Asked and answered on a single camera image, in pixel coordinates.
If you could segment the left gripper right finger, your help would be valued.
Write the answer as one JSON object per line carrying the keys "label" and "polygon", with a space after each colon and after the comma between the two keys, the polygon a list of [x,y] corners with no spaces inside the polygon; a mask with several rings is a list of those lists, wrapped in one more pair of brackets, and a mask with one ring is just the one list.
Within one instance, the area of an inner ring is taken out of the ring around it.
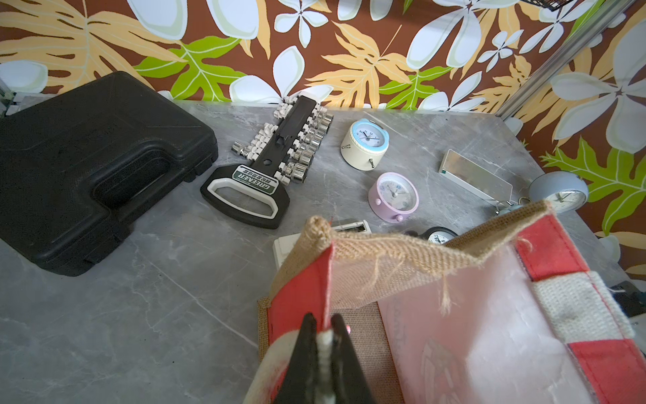
{"label": "left gripper right finger", "polygon": [[341,314],[331,318],[331,381],[336,403],[375,404]]}

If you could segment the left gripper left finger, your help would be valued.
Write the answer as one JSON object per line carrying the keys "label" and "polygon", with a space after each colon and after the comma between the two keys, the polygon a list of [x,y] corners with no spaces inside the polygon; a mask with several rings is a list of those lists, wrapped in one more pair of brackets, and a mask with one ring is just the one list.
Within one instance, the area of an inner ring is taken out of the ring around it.
{"label": "left gripper left finger", "polygon": [[289,365],[274,403],[314,403],[318,382],[316,318],[307,313],[301,323]]}

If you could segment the canvas bag with red sides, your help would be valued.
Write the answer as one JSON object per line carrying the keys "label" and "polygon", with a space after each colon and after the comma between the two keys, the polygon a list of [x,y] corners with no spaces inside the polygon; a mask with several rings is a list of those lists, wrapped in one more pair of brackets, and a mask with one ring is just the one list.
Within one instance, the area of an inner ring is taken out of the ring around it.
{"label": "canvas bag with red sides", "polygon": [[311,217],[259,303],[261,363],[246,402],[274,403],[307,313],[314,403],[336,403],[334,314],[375,403],[645,400],[630,321],[546,201],[442,245]]}

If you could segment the black twin-bell alarm clock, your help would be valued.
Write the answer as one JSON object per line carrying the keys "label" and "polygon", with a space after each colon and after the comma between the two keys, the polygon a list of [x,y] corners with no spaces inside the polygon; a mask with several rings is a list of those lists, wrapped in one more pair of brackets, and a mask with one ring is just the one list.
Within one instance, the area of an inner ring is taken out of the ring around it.
{"label": "black twin-bell alarm clock", "polygon": [[447,227],[431,227],[423,232],[419,237],[422,240],[434,244],[445,244],[453,239],[455,239],[458,234]]}

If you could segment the lilac round alarm clock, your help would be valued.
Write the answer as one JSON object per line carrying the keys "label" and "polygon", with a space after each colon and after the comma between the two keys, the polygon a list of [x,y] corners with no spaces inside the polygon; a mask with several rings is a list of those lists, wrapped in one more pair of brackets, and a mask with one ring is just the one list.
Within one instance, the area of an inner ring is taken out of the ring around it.
{"label": "lilac round alarm clock", "polygon": [[417,211],[420,197],[413,183],[399,173],[380,175],[368,192],[373,213],[388,223],[401,223]]}

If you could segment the light blue twin-bell alarm clock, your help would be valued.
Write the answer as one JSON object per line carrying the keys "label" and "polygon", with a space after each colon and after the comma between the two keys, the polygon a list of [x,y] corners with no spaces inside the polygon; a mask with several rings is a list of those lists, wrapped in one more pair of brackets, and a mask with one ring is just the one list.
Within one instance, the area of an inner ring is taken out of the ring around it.
{"label": "light blue twin-bell alarm clock", "polygon": [[523,208],[522,204],[513,203],[511,201],[499,202],[496,205],[496,215],[506,215],[521,208]]}

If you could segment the cream and blue alarm clock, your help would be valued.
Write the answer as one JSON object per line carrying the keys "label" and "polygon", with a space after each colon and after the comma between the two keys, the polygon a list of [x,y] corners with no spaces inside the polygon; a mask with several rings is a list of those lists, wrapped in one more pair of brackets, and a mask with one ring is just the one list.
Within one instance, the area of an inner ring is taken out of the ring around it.
{"label": "cream and blue alarm clock", "polygon": [[368,119],[354,122],[343,138],[340,151],[351,167],[360,171],[377,168],[390,146],[390,134]]}

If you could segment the mirror digital clock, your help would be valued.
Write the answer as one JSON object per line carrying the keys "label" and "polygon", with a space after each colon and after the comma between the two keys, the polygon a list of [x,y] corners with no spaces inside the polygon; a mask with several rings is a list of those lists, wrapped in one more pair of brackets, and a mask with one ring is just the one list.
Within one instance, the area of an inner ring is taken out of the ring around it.
{"label": "mirror digital clock", "polygon": [[491,205],[511,202],[510,183],[452,149],[447,150],[438,172]]}

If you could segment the grey round globe clock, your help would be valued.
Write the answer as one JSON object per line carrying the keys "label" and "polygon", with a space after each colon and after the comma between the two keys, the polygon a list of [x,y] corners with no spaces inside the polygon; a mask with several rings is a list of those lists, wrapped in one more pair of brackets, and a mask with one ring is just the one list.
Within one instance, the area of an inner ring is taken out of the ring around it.
{"label": "grey round globe clock", "polygon": [[557,213],[579,210],[589,200],[588,186],[574,173],[556,171],[536,178],[529,186],[531,202],[546,200]]}

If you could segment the black plastic tool case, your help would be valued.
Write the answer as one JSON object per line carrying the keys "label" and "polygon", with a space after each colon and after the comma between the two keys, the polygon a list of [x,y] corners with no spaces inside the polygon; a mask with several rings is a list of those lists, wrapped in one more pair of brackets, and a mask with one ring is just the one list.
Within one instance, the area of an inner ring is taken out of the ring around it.
{"label": "black plastic tool case", "polygon": [[1,238],[78,276],[133,223],[217,160],[213,130],[126,72],[1,121]]}

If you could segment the socket set on black rail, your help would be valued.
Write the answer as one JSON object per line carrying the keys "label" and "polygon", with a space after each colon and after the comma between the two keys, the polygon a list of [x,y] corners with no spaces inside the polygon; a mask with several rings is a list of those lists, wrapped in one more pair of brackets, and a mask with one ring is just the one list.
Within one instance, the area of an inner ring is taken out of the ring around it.
{"label": "socket set on black rail", "polygon": [[[290,205],[287,186],[306,181],[334,115],[313,98],[295,95],[279,104],[274,118],[277,121],[266,123],[249,144],[236,141],[231,147],[246,163],[218,167],[200,189],[219,212],[266,229],[281,224]],[[225,189],[266,205],[270,212],[257,213],[237,204],[223,195]]]}

